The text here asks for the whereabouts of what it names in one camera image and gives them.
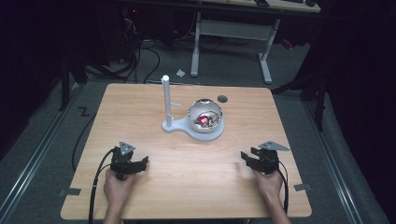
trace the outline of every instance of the white stand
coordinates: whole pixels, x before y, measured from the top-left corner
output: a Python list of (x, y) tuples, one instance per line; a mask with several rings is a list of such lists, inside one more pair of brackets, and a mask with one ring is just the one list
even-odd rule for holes
[(172, 126), (166, 126), (166, 121), (163, 122), (163, 130), (167, 133), (172, 132), (184, 132), (188, 134), (191, 138), (198, 141), (212, 141), (221, 136), (224, 131), (224, 119), (221, 121), (219, 126), (211, 133), (198, 133), (189, 124), (189, 119), (184, 117), (183, 119), (172, 120)]
[(198, 141), (212, 141), (221, 136), (224, 132), (224, 119), (221, 120), (219, 125), (210, 133), (198, 133), (191, 125), (189, 118), (186, 116), (183, 119), (173, 119), (171, 111), (171, 99), (169, 89), (169, 76), (165, 75), (161, 79), (163, 83), (163, 96), (165, 101), (166, 120), (163, 122), (163, 130), (167, 133), (184, 132), (191, 138)]
[(197, 22), (195, 29), (195, 46), (192, 53), (191, 76), (198, 76), (199, 67), (199, 39), (200, 35), (217, 35), (225, 37), (236, 37), (244, 39), (266, 40), (267, 45), (263, 53), (259, 54), (262, 66), (262, 75), (267, 84), (272, 83), (271, 74), (268, 69), (267, 56), (274, 42), (277, 27), (280, 19), (276, 19), (273, 26), (254, 25), (245, 23), (236, 23), (228, 21), (208, 21), (201, 20), (201, 13), (197, 13)]

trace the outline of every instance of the spherical container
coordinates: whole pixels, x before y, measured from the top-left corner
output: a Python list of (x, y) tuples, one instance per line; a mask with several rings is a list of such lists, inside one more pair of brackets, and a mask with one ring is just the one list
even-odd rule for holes
[(220, 106), (209, 99), (195, 101), (187, 114), (190, 126), (199, 133), (210, 133), (219, 127), (222, 120)]

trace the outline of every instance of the floor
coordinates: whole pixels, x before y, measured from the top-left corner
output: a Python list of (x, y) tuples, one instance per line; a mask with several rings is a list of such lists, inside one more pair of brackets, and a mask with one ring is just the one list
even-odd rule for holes
[[(168, 75), (173, 84), (274, 89), (294, 79), (309, 51), (309, 45), (293, 49), (273, 45), (268, 64), (274, 82), (266, 85), (257, 58), (263, 43), (237, 39), (228, 42), (202, 44), (198, 77), (189, 76), (191, 42), (177, 42), (172, 47), (156, 41), (144, 42), (136, 67), (137, 81), (132, 73), (126, 82), (142, 83), (147, 77), (147, 83), (159, 83), (161, 76)], [(113, 63), (110, 69), (122, 66)], [(186, 73), (184, 77), (176, 75), (179, 69)], [(61, 85), (55, 86), (0, 163), (0, 201), (4, 202), (0, 223), (86, 222), (61, 218), (63, 192), (73, 178), (73, 164), (78, 164), (91, 119), (106, 86), (113, 82), (120, 81), (94, 75), (90, 75), (85, 85), (71, 81), (71, 101), (65, 111), (59, 111)], [(298, 94), (298, 91), (285, 91), (274, 95), (302, 180), (310, 187), (307, 195), (312, 215), (293, 218), (292, 222), (388, 223), (348, 152), (332, 113), (331, 99), (326, 98), (324, 132), (319, 132), (313, 122), (315, 102), (302, 102)], [(253, 223), (269, 222), (268, 218), (260, 218)]]

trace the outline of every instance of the small round object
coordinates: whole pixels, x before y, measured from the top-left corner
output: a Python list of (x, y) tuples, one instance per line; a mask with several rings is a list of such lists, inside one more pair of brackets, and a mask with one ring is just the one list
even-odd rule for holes
[(317, 2), (315, 0), (305, 0), (305, 3), (309, 7), (314, 7)]
[(225, 95), (220, 95), (220, 96), (218, 96), (218, 101), (219, 101), (220, 103), (227, 103), (228, 97), (225, 96)]
[(213, 132), (221, 123), (220, 106), (209, 99), (195, 101), (187, 114), (191, 127), (199, 133)]

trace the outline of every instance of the wooden table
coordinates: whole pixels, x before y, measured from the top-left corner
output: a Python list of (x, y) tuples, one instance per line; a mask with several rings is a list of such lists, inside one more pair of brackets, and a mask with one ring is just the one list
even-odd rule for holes
[[(147, 171), (138, 174), (123, 218), (268, 217), (255, 177), (240, 158), (240, 151), (255, 157), (250, 147), (269, 140), (289, 146), (271, 92), (265, 88), (171, 85), (171, 101), (181, 104), (172, 106), (173, 116), (181, 119), (195, 100), (217, 101), (219, 95), (228, 97), (227, 103), (219, 103), (224, 133), (214, 141), (200, 142), (182, 132), (163, 131), (162, 85), (110, 84), (71, 183), (70, 188), (81, 189), (81, 193), (66, 197), (62, 218), (88, 219), (95, 172), (119, 141), (136, 147), (133, 161), (149, 156)], [(302, 180), (292, 150), (279, 151), (278, 157), (289, 173), (289, 216), (310, 216), (305, 192), (293, 187)], [(95, 219), (104, 218), (106, 213), (104, 181), (102, 172)]]

